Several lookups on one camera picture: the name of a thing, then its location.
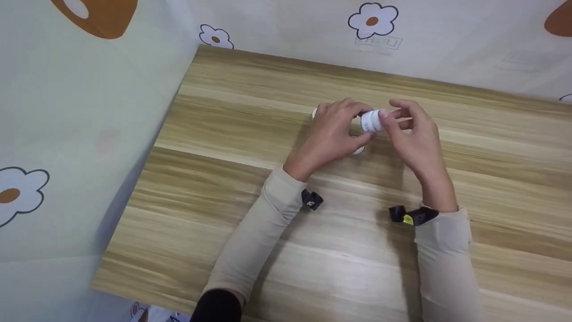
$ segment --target hand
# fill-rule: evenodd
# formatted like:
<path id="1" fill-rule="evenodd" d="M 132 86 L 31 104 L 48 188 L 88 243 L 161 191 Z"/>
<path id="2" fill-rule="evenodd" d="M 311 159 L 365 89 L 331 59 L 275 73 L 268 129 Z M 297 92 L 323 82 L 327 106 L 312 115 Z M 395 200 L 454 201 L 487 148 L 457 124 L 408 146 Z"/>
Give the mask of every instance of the hand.
<path id="1" fill-rule="evenodd" d="M 394 99 L 390 105 L 398 109 L 380 112 L 380 120 L 393 147 L 419 179 L 423 203 L 444 213 L 457 211 L 455 189 L 443 159 L 437 125 L 417 102 Z M 410 119 L 398 122 L 404 117 Z M 404 133 L 404 129 L 410 129 L 411 133 Z"/>
<path id="2" fill-rule="evenodd" d="M 284 171 L 299 181 L 306 181 L 321 166 L 355 152 L 366 145 L 374 133 L 350 136 L 352 119 L 373 110 L 352 99 L 318 105 L 316 117 L 306 140 L 284 163 Z"/>

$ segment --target wooden table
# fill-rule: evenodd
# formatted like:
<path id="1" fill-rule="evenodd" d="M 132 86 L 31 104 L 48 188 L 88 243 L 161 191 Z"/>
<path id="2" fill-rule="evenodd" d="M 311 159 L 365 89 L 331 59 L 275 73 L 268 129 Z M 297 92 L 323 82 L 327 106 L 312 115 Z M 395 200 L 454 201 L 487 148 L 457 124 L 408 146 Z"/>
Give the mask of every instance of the wooden table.
<path id="1" fill-rule="evenodd" d="M 201 46 L 93 280 L 192 313 L 225 240 L 310 113 L 344 97 L 419 102 L 439 125 L 491 321 L 572 321 L 572 106 Z M 386 209 L 420 188 L 384 135 L 309 181 L 244 320 L 419 320 L 413 231 Z"/>

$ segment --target white bottle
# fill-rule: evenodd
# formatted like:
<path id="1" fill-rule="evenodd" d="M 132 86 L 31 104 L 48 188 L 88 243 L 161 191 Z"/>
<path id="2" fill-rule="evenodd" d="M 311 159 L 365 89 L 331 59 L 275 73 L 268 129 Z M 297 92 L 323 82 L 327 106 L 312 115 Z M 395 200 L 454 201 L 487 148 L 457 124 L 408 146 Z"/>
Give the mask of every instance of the white bottle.
<path id="1" fill-rule="evenodd" d="M 379 111 L 379 109 L 374 109 L 362 115 L 362 129 L 364 132 L 379 132 L 383 130 L 382 123 L 379 120 Z"/>

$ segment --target yellow tag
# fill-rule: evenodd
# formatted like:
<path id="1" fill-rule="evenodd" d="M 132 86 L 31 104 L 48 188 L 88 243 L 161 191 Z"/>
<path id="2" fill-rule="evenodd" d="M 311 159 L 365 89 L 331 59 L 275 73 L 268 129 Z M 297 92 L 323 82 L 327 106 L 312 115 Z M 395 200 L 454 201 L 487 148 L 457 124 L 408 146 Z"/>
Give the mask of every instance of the yellow tag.
<path id="1" fill-rule="evenodd" d="M 403 216 L 403 222 L 408 223 L 409 225 L 413 225 L 413 218 L 410 215 Z"/>

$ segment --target sleeve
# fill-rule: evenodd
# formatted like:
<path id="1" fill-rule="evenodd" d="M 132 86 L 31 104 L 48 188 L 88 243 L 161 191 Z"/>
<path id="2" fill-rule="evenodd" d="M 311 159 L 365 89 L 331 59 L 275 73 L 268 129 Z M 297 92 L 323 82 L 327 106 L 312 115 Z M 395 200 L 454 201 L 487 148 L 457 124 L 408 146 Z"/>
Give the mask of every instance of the sleeve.
<path id="1" fill-rule="evenodd" d="M 484 321 L 468 252 L 471 241 L 463 208 L 415 228 L 424 322 Z"/>
<path id="2" fill-rule="evenodd" d="M 289 176 L 282 166 L 272 171 L 264 182 L 260 197 L 223 247 L 204 294 L 212 289 L 226 289 L 244 305 L 262 266 L 280 235 L 302 207 L 301 193 L 306 188 Z"/>

